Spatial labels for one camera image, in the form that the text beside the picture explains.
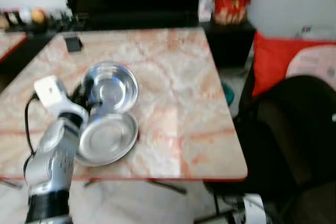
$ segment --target black cable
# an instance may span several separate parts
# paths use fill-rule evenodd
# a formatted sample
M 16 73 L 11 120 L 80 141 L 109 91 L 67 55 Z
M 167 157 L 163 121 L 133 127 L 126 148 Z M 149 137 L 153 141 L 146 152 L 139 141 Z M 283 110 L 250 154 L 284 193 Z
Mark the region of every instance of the black cable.
M 26 137 L 27 137 L 27 143 L 28 143 L 28 146 L 29 146 L 29 149 L 30 149 L 30 156 L 26 159 L 25 163 L 23 164 L 23 174 L 24 176 L 26 176 L 26 168 L 27 168 L 27 165 L 28 165 L 28 161 L 30 160 L 31 157 L 33 157 L 35 155 L 35 152 L 34 152 L 34 149 L 33 149 L 33 146 L 31 145 L 31 141 L 30 141 L 30 135 L 29 135 L 29 125 L 28 125 L 28 108 L 29 108 L 29 104 L 32 100 L 38 100 L 38 96 L 36 93 L 34 93 L 29 101 L 27 102 L 26 104 L 26 107 L 25 107 L 25 129 L 26 129 Z
M 33 149 L 33 146 L 31 145 L 31 141 L 30 141 L 30 135 L 29 135 L 29 125 L 28 125 L 28 108 L 29 108 L 29 104 L 31 103 L 32 100 L 35 100 L 35 99 L 38 99 L 38 96 L 36 93 L 34 93 L 29 101 L 27 102 L 26 104 L 26 107 L 25 107 L 25 129 L 26 129 L 26 137 L 27 137 L 27 142 L 28 142 L 28 146 L 29 146 L 29 149 L 30 149 L 30 154 L 31 156 L 34 156 L 35 155 L 35 152 L 34 152 L 34 149 Z

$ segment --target marble table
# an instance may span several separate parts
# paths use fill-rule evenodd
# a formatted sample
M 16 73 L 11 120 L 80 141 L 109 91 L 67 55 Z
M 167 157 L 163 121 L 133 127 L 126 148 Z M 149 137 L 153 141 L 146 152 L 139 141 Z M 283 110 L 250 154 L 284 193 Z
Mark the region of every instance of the marble table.
M 69 53 L 59 34 L 0 94 L 0 178 L 22 178 L 29 156 L 24 107 L 35 80 L 57 75 L 67 90 L 97 62 L 127 66 L 139 84 L 132 113 L 139 139 L 119 161 L 102 167 L 75 163 L 74 179 L 242 180 L 247 166 L 219 76 L 201 28 L 82 32 L 81 52 Z M 29 107 L 36 146 L 53 117 Z
M 26 33 L 4 33 L 0 31 L 0 62 L 27 40 Z

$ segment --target teal object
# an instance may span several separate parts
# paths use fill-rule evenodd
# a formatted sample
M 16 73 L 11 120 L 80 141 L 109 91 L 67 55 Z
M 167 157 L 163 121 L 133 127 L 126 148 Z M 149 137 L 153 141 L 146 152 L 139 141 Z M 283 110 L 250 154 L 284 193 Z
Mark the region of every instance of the teal object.
M 225 99 L 226 99 L 227 105 L 230 106 L 232 104 L 233 100 L 235 99 L 235 92 L 225 82 L 222 82 L 222 88 L 224 90 L 224 94 L 225 94 Z

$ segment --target metal bowl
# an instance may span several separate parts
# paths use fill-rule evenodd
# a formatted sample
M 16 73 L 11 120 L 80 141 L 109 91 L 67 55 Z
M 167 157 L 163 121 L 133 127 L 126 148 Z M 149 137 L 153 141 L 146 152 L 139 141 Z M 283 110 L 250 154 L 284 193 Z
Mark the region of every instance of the metal bowl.
M 76 158 L 85 166 L 113 163 L 130 151 L 137 137 L 138 123 L 130 114 L 91 115 Z
M 133 73 L 121 64 L 104 61 L 92 66 L 82 84 L 89 81 L 93 81 L 89 102 L 102 102 L 102 111 L 124 113 L 137 101 L 139 88 L 136 79 Z

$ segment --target small black object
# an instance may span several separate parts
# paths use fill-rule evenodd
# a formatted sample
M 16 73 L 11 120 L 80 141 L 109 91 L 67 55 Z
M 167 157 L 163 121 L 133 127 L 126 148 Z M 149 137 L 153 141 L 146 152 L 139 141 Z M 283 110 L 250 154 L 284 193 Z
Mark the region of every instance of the small black object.
M 78 52 L 83 47 L 82 42 L 77 36 L 65 38 L 65 42 L 67 44 L 68 52 Z

